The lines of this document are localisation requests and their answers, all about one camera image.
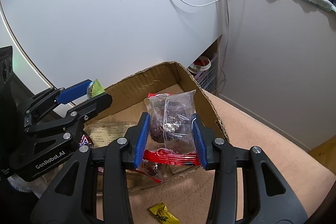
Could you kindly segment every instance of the snack package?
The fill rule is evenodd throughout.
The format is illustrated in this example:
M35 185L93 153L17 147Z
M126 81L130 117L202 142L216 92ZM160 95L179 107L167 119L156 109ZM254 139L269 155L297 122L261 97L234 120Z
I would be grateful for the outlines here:
M90 85L87 87L87 99L91 99L104 92L104 88L101 86L98 79L96 79L95 81L91 82Z
M171 213L168 212L167 206L164 203L154 205L149 208L153 215L155 215L158 220L165 224L180 224L180 221L174 217Z
M124 137L129 127L135 122L94 122L84 128L95 147L106 146L117 138Z
M190 126L191 116L195 113L195 92L148 95L145 105L151 115L151 125L146 149L165 148L180 155L195 152Z
M84 134L83 134L83 136L82 136L82 138L81 138L81 140L78 144L79 147L82 146L82 145L87 145L91 149L93 149L93 146L95 145L93 143L93 141L91 140L90 136L86 132L84 132Z

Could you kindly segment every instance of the transparent plastic bag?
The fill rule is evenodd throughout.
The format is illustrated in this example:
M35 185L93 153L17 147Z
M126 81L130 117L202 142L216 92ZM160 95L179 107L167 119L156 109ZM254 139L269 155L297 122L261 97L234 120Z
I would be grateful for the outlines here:
M195 113L195 92L149 94L145 105L151 115L151 125L146 149L165 148L180 155L195 152L190 126L191 116Z
M150 176L157 183L162 182L162 175L159 171L159 164L156 162L142 160L142 163L135 171Z

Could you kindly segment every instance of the white curved surface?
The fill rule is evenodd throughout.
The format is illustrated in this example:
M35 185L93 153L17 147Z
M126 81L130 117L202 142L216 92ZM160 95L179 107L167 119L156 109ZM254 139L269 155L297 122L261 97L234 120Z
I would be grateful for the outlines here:
M185 1L198 5L213 0ZM106 87L162 61L188 66L221 34L216 4L194 8L179 0L1 3L21 47L56 87L87 78L98 78Z
M13 47L13 71L32 93L38 94L50 88L49 83L41 77L16 44L0 10L0 47L5 46ZM59 105L55 108L55 112L64 117L70 108L72 108L70 104Z

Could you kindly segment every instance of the floor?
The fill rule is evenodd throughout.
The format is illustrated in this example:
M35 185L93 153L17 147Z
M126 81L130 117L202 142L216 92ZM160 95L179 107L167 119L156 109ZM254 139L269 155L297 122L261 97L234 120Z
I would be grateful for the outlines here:
M336 175L336 136L314 148L309 154Z

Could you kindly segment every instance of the plastic wrapper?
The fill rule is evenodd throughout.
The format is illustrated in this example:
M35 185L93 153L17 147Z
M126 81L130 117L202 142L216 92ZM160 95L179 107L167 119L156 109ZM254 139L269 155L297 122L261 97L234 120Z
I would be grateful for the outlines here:
M191 132L194 94L195 90L176 95L149 94L145 99L151 121L141 172L156 182L172 175L163 165L199 165Z
M124 137L129 127L136 122L93 122L84 128L95 147L106 146L117 138Z
M84 134L82 135L82 138L81 138L81 140L80 140L80 142L78 144L79 147L81 147L82 145L87 145L91 149L93 149L93 147L95 145L93 143L92 139L90 138L90 136L86 132L84 132Z
M167 209L166 204L160 203L149 208L161 223L180 224L180 221Z
M191 116L195 113L195 92L148 95L145 105L151 115L151 125L146 149L165 148L182 155L195 152L190 126Z
M148 160L142 160L136 172L150 176L155 182L162 182L162 175L159 171L159 164Z
M95 81L91 82L90 85L87 87L87 91L86 91L87 99L91 99L104 92L105 92L104 88L101 86L98 79L96 79Z

